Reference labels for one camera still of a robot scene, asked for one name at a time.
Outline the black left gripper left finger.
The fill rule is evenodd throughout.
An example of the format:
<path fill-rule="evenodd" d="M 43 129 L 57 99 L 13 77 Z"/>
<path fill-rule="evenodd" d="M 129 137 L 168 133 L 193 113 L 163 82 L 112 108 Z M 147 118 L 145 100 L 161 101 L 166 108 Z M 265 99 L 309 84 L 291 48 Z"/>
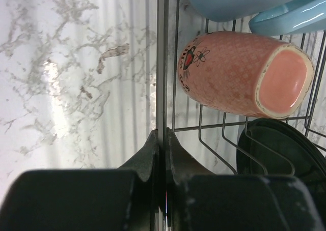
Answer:
<path fill-rule="evenodd" d="M 1 230 L 155 230 L 158 153 L 151 131 L 115 169 L 26 171 L 1 206 Z"/>

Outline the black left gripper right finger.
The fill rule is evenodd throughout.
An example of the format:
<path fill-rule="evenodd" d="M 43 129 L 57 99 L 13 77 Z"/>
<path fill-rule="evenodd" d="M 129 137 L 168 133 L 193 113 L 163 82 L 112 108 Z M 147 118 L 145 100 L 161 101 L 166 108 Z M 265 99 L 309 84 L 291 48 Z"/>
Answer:
<path fill-rule="evenodd" d="M 295 177 L 215 175 L 167 130 L 167 215 L 172 230 L 325 230 Z"/>

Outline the black plate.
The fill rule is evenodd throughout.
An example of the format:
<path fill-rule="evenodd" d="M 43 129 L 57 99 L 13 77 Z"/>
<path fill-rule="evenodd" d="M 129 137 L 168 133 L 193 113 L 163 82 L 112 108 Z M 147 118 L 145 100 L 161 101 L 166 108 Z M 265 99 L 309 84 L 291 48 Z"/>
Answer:
<path fill-rule="evenodd" d="M 260 175 L 265 166 L 270 175 L 294 172 L 313 193 L 325 193 L 325 157 L 302 133 L 274 119 L 255 119 L 248 123 L 238 146 L 261 165 L 241 152 L 236 154 L 237 171 Z"/>

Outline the pink ceramic mug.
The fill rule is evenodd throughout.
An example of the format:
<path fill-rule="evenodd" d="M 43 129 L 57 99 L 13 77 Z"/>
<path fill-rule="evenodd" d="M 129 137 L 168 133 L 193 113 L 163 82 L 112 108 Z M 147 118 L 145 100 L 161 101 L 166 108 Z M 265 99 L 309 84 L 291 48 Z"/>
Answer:
<path fill-rule="evenodd" d="M 177 73 L 185 93 L 204 106 L 248 117 L 284 119 L 303 102 L 314 65 L 291 43 L 219 31 L 191 40 L 180 55 Z"/>

